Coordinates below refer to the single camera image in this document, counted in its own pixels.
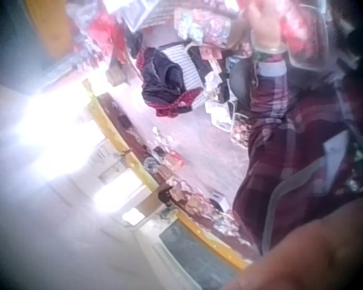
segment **wall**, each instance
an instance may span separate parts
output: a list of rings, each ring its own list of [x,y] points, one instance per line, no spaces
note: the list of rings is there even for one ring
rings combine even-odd
[[[32,166],[16,125],[27,97],[0,86],[0,284],[12,289],[164,289],[129,230],[69,179]]]
[[[25,11],[23,0],[0,1],[0,84],[24,94],[41,86],[54,64]]]

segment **bracelet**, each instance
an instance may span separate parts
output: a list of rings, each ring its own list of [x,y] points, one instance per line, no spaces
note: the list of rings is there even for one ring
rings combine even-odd
[[[258,47],[258,45],[255,43],[254,30],[252,30],[250,32],[250,41],[251,41],[252,47],[255,50],[258,50],[258,51],[263,52],[263,53],[266,53],[266,54],[282,54],[285,51],[287,51],[286,45],[284,43],[281,43],[279,45],[279,47],[277,47],[277,48],[263,48],[263,47]]]
[[[254,51],[254,59],[259,62],[280,62],[283,60],[282,54],[269,54],[262,51]]]

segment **small box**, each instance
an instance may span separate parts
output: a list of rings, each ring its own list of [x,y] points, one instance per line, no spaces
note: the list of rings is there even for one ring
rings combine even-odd
[[[179,168],[181,168],[184,165],[181,157],[174,151],[165,155],[163,162],[164,165],[166,165],[172,171],[177,171]]]
[[[212,193],[210,196],[210,200],[216,202],[224,213],[230,210],[229,202],[227,201],[226,197],[221,193],[219,192]]]
[[[159,167],[159,171],[158,173],[161,175],[162,178],[164,178],[164,180],[168,180],[169,178],[174,176],[174,173],[172,172],[171,169],[169,169],[168,167],[166,167],[165,165],[161,165]]]

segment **hanging clothing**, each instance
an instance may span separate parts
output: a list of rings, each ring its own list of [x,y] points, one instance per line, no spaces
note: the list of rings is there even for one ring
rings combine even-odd
[[[143,76],[143,99],[156,109],[156,116],[174,118],[192,111],[203,85],[187,89],[181,65],[160,50],[147,48],[137,56],[136,66]]]
[[[142,95],[145,101],[170,105],[186,91],[180,65],[155,48],[144,52]]]

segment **black cloth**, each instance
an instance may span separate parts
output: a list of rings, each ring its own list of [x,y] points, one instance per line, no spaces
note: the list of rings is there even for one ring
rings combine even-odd
[[[187,53],[198,71],[201,82],[206,84],[206,75],[212,71],[211,64],[208,60],[203,60],[201,58],[199,47],[191,47],[188,49]]]
[[[144,101],[171,105],[186,91],[182,68],[155,48],[147,48],[144,59],[145,64],[142,69]]]
[[[171,193],[169,192],[171,189],[172,189],[172,186],[160,191],[157,194],[159,201],[161,201],[164,204],[169,204],[170,202],[174,202],[174,199],[172,198]]]

